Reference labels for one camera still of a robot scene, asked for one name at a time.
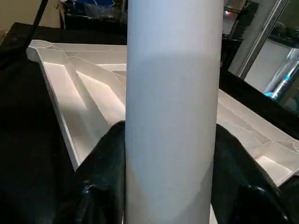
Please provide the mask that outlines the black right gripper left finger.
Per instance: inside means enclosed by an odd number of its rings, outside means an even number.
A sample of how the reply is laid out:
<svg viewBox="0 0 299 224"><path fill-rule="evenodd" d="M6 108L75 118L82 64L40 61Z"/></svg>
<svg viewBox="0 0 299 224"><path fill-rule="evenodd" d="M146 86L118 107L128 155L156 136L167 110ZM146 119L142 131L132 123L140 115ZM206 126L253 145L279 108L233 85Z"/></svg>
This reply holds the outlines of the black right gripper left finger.
<svg viewBox="0 0 299 224"><path fill-rule="evenodd" d="M55 224L121 224L125 208L125 121L115 123L75 171Z"/></svg>

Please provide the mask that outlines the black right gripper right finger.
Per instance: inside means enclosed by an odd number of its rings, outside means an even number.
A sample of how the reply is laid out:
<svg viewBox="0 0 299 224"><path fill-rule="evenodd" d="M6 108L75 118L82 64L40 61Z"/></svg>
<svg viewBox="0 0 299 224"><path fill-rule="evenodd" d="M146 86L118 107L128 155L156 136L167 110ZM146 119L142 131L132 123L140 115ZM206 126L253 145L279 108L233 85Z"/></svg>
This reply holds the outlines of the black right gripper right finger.
<svg viewBox="0 0 299 224"><path fill-rule="evenodd" d="M240 141L216 126L211 204L219 224L289 224L281 191Z"/></svg>

